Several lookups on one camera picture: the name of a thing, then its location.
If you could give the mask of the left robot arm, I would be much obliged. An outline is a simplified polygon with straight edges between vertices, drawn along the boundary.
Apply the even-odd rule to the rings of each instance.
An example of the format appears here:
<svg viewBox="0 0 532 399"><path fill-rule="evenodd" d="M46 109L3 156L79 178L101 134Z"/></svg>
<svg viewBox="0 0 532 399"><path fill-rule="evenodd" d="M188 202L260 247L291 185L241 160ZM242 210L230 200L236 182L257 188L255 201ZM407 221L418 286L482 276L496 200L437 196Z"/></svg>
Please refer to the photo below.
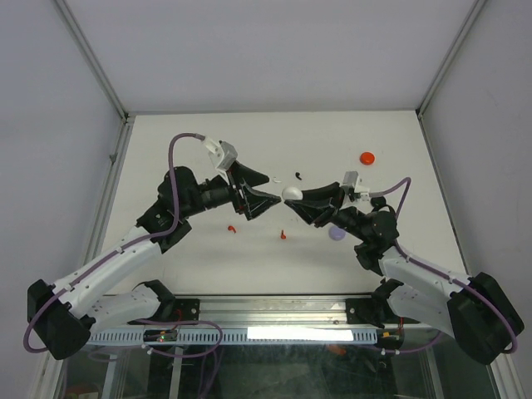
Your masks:
<svg viewBox="0 0 532 399"><path fill-rule="evenodd" d="M157 189L155 203L110 250L54 283L38 279L27 289L27 322L23 345L35 333L43 351L56 360L78 353L89 338L123 323L171 319L175 295L159 280L138 283L129 293L108 297L107 292L140 266L177 245L190 231L189 219L231 204L236 214L253 220L281 199L260 191L267 175L237 160L212 180L197 182L192 170L172 166Z"/></svg>

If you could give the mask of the white charging case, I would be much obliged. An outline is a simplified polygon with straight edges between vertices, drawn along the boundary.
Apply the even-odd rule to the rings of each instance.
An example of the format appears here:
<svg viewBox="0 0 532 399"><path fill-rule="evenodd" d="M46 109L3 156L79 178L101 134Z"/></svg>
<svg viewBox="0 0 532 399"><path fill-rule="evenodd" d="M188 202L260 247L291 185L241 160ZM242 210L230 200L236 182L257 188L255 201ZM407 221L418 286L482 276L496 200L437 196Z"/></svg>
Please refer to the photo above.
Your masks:
<svg viewBox="0 0 532 399"><path fill-rule="evenodd" d="M282 190L283 200L302 200L303 192L295 186L287 186Z"/></svg>

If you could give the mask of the purple charging case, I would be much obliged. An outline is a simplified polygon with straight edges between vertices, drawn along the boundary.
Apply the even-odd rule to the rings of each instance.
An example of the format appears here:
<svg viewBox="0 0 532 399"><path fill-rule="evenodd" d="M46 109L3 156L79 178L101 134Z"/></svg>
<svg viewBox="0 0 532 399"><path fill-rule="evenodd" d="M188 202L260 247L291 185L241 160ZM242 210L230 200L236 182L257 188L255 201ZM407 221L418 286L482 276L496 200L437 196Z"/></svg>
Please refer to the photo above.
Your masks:
<svg viewBox="0 0 532 399"><path fill-rule="evenodd" d="M337 226L332 226L329 228L328 236L331 240L340 241L345 238L346 232L343 229L338 228Z"/></svg>

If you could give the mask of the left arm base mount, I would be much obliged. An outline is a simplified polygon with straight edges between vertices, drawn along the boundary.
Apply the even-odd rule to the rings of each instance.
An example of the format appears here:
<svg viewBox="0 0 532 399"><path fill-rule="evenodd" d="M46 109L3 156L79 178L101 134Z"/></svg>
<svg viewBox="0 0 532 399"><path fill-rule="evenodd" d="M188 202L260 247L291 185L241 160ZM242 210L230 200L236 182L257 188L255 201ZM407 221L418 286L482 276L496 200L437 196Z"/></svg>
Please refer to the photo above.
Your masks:
<svg viewBox="0 0 532 399"><path fill-rule="evenodd" d="M196 321L200 315L200 300L198 298L174 298L163 302L149 318L141 318L128 322L130 325L140 324L176 324L180 321Z"/></svg>

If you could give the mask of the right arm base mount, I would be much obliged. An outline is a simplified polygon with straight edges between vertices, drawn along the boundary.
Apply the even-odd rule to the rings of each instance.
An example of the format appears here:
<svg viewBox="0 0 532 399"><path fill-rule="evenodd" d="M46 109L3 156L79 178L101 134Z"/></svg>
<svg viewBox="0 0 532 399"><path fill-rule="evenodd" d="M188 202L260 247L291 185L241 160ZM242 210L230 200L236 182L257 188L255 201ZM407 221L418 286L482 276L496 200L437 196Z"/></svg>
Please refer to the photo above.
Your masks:
<svg viewBox="0 0 532 399"><path fill-rule="evenodd" d="M383 306L374 298L347 298L345 312L347 324L370 324L384 328L386 317Z"/></svg>

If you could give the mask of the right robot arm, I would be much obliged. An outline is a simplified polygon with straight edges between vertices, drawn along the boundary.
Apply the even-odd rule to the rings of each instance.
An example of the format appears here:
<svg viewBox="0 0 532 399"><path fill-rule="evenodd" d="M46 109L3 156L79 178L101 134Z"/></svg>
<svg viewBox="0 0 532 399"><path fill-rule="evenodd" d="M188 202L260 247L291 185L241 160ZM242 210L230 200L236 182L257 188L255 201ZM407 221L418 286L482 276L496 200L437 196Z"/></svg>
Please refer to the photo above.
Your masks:
<svg viewBox="0 0 532 399"><path fill-rule="evenodd" d="M487 273L470 276L408 253L398 242L401 209L390 206L386 195L338 182L282 192L284 203L307 224L332 224L359 239L358 263L382 277L372 293L371 324L382 327L396 316L424 323L484 365L515 352L525 325L498 282Z"/></svg>

